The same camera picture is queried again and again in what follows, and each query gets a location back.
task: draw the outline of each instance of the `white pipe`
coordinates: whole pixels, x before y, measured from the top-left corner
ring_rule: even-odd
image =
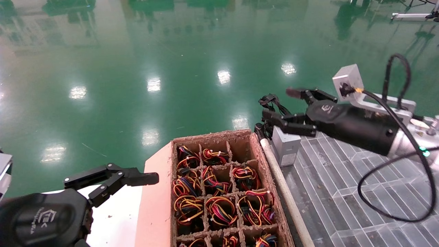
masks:
[[[306,225],[303,222],[302,216],[297,208],[296,202],[294,201],[293,195],[291,194],[290,188],[285,181],[284,175],[282,174],[281,168],[271,151],[270,144],[267,139],[261,140],[261,146],[264,150],[265,157],[267,158],[268,164],[270,165],[271,171],[274,175],[274,179],[277,181],[277,185],[284,196],[285,202],[287,204],[288,211],[293,219],[294,225],[296,226],[297,233],[299,234],[300,240],[304,247],[314,247],[314,242],[309,235]]]

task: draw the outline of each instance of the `green epoxy floor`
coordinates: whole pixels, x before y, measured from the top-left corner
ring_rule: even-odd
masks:
[[[14,155],[8,196],[62,189],[64,177],[108,162],[141,169],[176,137],[252,128],[268,93],[303,111],[285,88],[334,94],[331,78],[345,65],[357,63],[366,87],[380,92],[395,52],[413,67],[406,98],[417,114],[437,114],[439,27],[391,23],[405,9],[396,0],[0,4],[0,146]],[[393,95],[402,82],[395,68]]]

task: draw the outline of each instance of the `connector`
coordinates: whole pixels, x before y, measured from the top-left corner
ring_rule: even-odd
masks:
[[[178,174],[180,176],[184,177],[184,176],[186,176],[189,173],[190,170],[191,170],[190,167],[185,167],[185,168],[181,169],[180,171],[178,171]]]
[[[351,93],[355,92],[355,88],[349,86],[347,83],[343,83],[340,86],[340,94],[346,98],[346,96],[348,96]]]

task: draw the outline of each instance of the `metal grating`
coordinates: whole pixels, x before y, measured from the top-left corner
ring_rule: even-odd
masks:
[[[283,167],[282,172],[316,247],[439,247],[437,209],[422,223],[396,222],[358,196],[363,174],[387,160],[322,133],[302,137],[294,166]],[[426,176],[420,164],[410,160],[370,176],[363,191],[374,205],[404,218],[421,216],[430,200]]]

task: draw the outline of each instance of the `silver mounting bracket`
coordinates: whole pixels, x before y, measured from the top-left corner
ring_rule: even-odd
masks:
[[[340,87],[343,84],[348,84],[352,87],[364,88],[363,80],[361,79],[360,71],[356,64],[342,67],[332,78],[334,82],[335,90],[337,91],[338,98],[340,102],[349,102],[351,105],[363,108],[366,110],[374,111],[381,114],[387,114],[387,111],[378,103],[373,102],[373,99],[366,96],[365,94],[355,92],[346,97],[343,97],[340,93]],[[381,94],[375,94],[379,98],[382,98]],[[387,97],[387,104],[396,105],[398,98],[396,97]],[[403,99],[401,101],[403,107],[407,110],[398,110],[396,108],[392,108],[392,110],[396,113],[396,115],[401,118],[405,125],[410,123],[411,118],[413,117],[414,110],[416,108],[416,102],[411,100]]]

